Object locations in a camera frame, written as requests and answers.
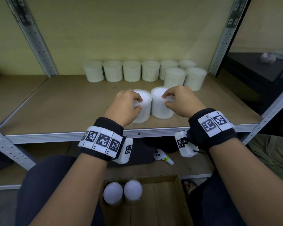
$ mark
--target cotton swab container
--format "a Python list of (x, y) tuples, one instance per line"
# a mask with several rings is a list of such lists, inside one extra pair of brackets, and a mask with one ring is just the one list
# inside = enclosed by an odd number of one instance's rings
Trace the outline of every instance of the cotton swab container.
[(166, 69), (171, 67), (178, 67), (178, 62), (174, 60), (162, 60), (161, 61), (161, 68), (159, 70), (159, 78), (164, 80), (166, 76)]
[(187, 68), (197, 66), (197, 63), (195, 63), (191, 60), (180, 60), (180, 61), (178, 61), (178, 63), (179, 63), (179, 67), (182, 68), (182, 69), (187, 69)]
[(201, 68), (193, 67), (186, 70), (187, 75), (184, 86), (189, 86), (193, 91), (200, 90), (202, 83), (207, 75), (207, 71)]
[(166, 78), (164, 79), (164, 87), (171, 88), (174, 86), (182, 86), (186, 77), (186, 71), (172, 67), (166, 70)]
[(83, 64), (87, 80), (91, 83), (97, 83), (105, 79), (103, 73), (103, 62), (99, 60), (88, 60)]
[(139, 95), (143, 99), (142, 102), (138, 102), (134, 100), (134, 103), (133, 103), (134, 108), (140, 105), (142, 106), (142, 109), (140, 113), (138, 114), (137, 118), (133, 121), (133, 123), (136, 123), (136, 124), (144, 123), (150, 118), (152, 95), (148, 91), (145, 91), (142, 89), (134, 89), (133, 91), (136, 93), (139, 93)]
[(124, 79), (127, 82), (137, 82), (141, 79), (141, 65), (140, 61), (130, 60), (123, 62)]
[(174, 102), (175, 97), (169, 96), (166, 98), (162, 98), (161, 96), (164, 94), (164, 92), (167, 91), (168, 88), (160, 86), (156, 87), (151, 90), (152, 95), (152, 109), (151, 114), (159, 119), (168, 119), (173, 116), (174, 112), (167, 108), (164, 104), (166, 101)]
[(137, 180), (130, 180), (124, 186), (125, 199), (129, 204), (139, 201), (142, 196), (142, 185)]
[(122, 202), (123, 189), (117, 182), (112, 182), (104, 189), (103, 197), (109, 205), (119, 205)]
[(159, 76), (160, 62), (154, 60), (147, 60), (142, 62), (141, 77), (147, 82), (154, 82)]
[(119, 82), (122, 80), (122, 62), (109, 60), (103, 63), (105, 76), (108, 82)]

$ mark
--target right hand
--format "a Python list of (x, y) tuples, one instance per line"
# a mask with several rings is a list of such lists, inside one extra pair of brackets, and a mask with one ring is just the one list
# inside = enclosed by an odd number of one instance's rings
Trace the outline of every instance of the right hand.
[(161, 97), (175, 96), (175, 102), (166, 101), (167, 108), (181, 117), (191, 118), (195, 113), (206, 108), (189, 86), (175, 86), (168, 89)]

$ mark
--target left hand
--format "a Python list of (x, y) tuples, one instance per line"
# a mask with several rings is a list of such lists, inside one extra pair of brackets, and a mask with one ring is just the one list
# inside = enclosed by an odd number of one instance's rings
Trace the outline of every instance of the left hand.
[(123, 127), (131, 124), (142, 109), (140, 105), (133, 108), (134, 100), (138, 102), (143, 101), (141, 96), (133, 90), (122, 90), (117, 94), (114, 102), (105, 112), (104, 117), (117, 122)]

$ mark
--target open cardboard box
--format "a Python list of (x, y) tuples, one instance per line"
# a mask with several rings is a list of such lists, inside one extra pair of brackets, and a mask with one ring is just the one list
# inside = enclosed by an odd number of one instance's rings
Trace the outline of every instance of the open cardboard box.
[(111, 182), (123, 187), (129, 180), (106, 181), (100, 193), (100, 205), (107, 226), (159, 225), (193, 226), (185, 194), (178, 175), (137, 178), (143, 187), (140, 201), (129, 205), (110, 206), (103, 199), (103, 190)]

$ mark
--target wall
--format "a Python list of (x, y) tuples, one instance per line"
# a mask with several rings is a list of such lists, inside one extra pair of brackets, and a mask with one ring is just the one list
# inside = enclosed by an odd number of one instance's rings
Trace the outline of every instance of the wall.
[(0, 0), (0, 73), (44, 75), (5, 0)]
[(283, 49), (283, 0), (252, 0), (230, 52)]
[(59, 74), (87, 59), (191, 59), (208, 68), (233, 0), (26, 0)]

